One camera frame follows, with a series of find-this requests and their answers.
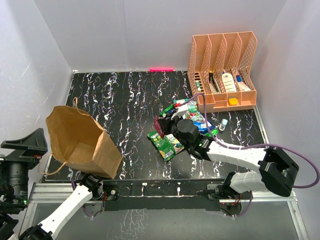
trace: black marble tabletop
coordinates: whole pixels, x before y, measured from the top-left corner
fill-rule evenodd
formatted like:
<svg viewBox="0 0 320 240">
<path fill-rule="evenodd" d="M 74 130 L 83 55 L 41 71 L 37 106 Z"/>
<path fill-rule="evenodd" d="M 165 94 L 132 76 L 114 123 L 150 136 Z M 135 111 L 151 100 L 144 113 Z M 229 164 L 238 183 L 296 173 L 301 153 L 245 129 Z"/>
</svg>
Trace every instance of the black marble tabletop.
<svg viewBox="0 0 320 240">
<path fill-rule="evenodd" d="M 78 108 L 90 113 L 105 128 L 123 155 L 115 179 L 224 179 L 229 172 L 247 169 L 218 161 L 199 160 L 186 150 L 165 162 L 147 138 L 155 116 L 173 100 L 192 96 L 186 71 L 77 73 L 66 104 L 78 97 Z M 254 110 L 208 113 L 208 120 L 228 124 L 217 137 L 226 143 L 248 146 L 264 142 Z M 48 172 L 61 163 L 52 159 Z M 78 179 L 81 172 L 64 166 L 43 182 Z"/>
</svg>

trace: black bracket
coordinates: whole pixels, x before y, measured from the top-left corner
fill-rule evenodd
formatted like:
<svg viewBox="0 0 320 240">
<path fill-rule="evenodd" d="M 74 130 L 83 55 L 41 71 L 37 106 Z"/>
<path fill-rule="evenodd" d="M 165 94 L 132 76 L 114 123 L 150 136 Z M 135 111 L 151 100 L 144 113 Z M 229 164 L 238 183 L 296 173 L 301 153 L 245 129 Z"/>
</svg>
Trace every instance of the black bracket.
<svg viewBox="0 0 320 240">
<path fill-rule="evenodd" d="M 14 234 L 14 228 L 18 220 L 12 219 L 7 214 L 0 213 L 0 237 L 1 239 L 9 239 Z"/>
<path fill-rule="evenodd" d="M 32 226 L 19 236 L 19 240 L 53 240 L 52 232 L 46 232 L 41 224 Z"/>
<path fill-rule="evenodd" d="M 104 182 L 97 176 L 87 173 L 79 181 L 80 185 L 84 185 L 88 188 L 89 192 L 92 192 L 93 198 L 97 199 L 103 194 Z"/>
<path fill-rule="evenodd" d="M 282 197 L 289 197 L 294 186 L 299 166 L 279 147 L 269 147 L 259 171 L 266 188 Z"/>
</svg>

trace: white wall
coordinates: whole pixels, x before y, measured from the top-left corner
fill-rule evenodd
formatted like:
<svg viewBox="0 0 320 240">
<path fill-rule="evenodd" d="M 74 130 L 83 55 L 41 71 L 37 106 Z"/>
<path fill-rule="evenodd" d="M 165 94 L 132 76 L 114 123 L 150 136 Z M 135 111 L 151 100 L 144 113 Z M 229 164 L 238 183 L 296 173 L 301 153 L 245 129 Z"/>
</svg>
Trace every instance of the white wall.
<svg viewBox="0 0 320 240">
<path fill-rule="evenodd" d="M 72 71 L 34 1 L 1 0 L 0 143 L 44 128 L 50 145 L 45 119 L 54 106 L 65 104 L 71 77 Z M 0 154 L 10 152 L 0 149 Z M 30 183 L 40 178 L 36 169 L 29 172 Z"/>
<path fill-rule="evenodd" d="M 35 0 L 71 69 L 186 70 L 192 35 L 254 31 L 258 48 L 286 0 Z"/>
<path fill-rule="evenodd" d="M 288 0 L 252 67 L 258 106 L 270 142 L 305 154 L 320 168 L 320 4 L 317 0 Z M 300 166 L 296 185 L 311 183 L 315 171 Z M 295 189 L 311 240 L 320 235 L 320 185 Z"/>
</svg>

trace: brown paper bag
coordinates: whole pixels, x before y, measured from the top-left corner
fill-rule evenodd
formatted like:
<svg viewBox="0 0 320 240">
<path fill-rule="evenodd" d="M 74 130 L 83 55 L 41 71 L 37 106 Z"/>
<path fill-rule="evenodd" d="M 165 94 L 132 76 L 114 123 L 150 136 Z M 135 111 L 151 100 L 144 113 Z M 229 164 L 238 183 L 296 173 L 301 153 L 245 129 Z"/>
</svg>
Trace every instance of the brown paper bag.
<svg viewBox="0 0 320 240">
<path fill-rule="evenodd" d="M 90 114 L 77 107 L 55 106 L 45 122 L 55 159 L 85 173 L 116 176 L 122 155 Z"/>
</svg>

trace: wire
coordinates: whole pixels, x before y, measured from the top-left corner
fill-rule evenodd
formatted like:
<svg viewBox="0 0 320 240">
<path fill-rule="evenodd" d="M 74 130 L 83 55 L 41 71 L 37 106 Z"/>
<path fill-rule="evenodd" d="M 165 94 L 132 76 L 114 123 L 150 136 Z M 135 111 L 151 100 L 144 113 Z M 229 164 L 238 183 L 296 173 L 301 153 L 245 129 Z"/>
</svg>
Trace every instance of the wire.
<svg viewBox="0 0 320 240">
<path fill-rule="evenodd" d="M 291 148 L 288 148 L 286 146 L 282 146 L 282 145 L 278 145 L 278 144 L 269 144 L 269 143 L 262 143 L 262 144 L 256 144 L 256 145 L 251 145 L 251 146 L 241 146 L 241 147 L 235 147 L 235 146 L 227 146 L 225 144 L 223 144 L 221 141 L 219 141 L 214 135 L 213 133 L 210 131 L 210 128 L 208 126 L 208 118 L 207 118 L 207 110 L 206 110 L 206 98 L 205 98 L 205 95 L 203 93 L 197 93 L 196 95 L 194 95 L 193 97 L 191 97 L 189 100 L 185 101 L 184 103 L 182 103 L 180 105 L 180 107 L 182 105 L 185 105 L 187 104 L 188 102 L 192 101 L 193 99 L 195 99 L 196 97 L 198 97 L 199 95 L 202 96 L 203 98 L 203 108 L 204 108 L 204 119 L 205 119 L 205 125 L 206 125 L 206 129 L 208 130 L 208 132 L 210 133 L 211 137 L 213 138 L 213 140 L 219 144 L 220 146 L 226 148 L 226 149 L 232 149 L 232 150 L 246 150 L 246 149 L 253 149 L 253 148 L 265 148 L 265 147 L 276 147 L 276 148 L 281 148 L 283 150 L 287 150 L 301 158 L 303 158 L 304 160 L 306 160 L 312 167 L 313 169 L 315 170 L 315 173 L 316 173 L 316 178 L 315 178 L 315 181 L 311 184 L 308 184 L 308 185 L 302 185 L 302 186 L 293 186 L 294 188 L 296 189 L 308 189 L 308 188 L 311 188 L 315 185 L 317 185 L 319 183 L 319 180 L 320 180 L 320 173 L 319 173 L 319 170 L 317 168 L 317 166 L 309 159 L 307 158 L 306 156 L 302 155 L 301 153 L 295 151 L 294 149 L 291 149 Z"/>
<path fill-rule="evenodd" d="M 75 183 L 75 181 L 73 179 L 70 179 L 71 181 L 71 185 L 72 185 L 72 189 L 75 190 L 77 185 Z M 88 216 L 90 217 L 92 220 L 95 220 L 95 217 L 99 214 L 99 213 L 102 213 L 104 208 L 105 208 L 105 201 L 107 200 L 107 193 L 103 193 L 105 195 L 105 197 L 102 199 L 102 206 L 103 208 L 101 208 L 100 211 L 96 212 L 94 215 L 92 215 L 84 206 L 82 206 L 82 210 L 83 212 Z"/>
<path fill-rule="evenodd" d="M 225 211 L 227 214 L 229 214 L 229 216 L 232 216 L 232 215 L 230 214 L 230 212 L 228 212 L 228 211 L 225 210 L 224 208 L 220 207 L 220 209 L 223 210 L 223 211 Z"/>
</svg>

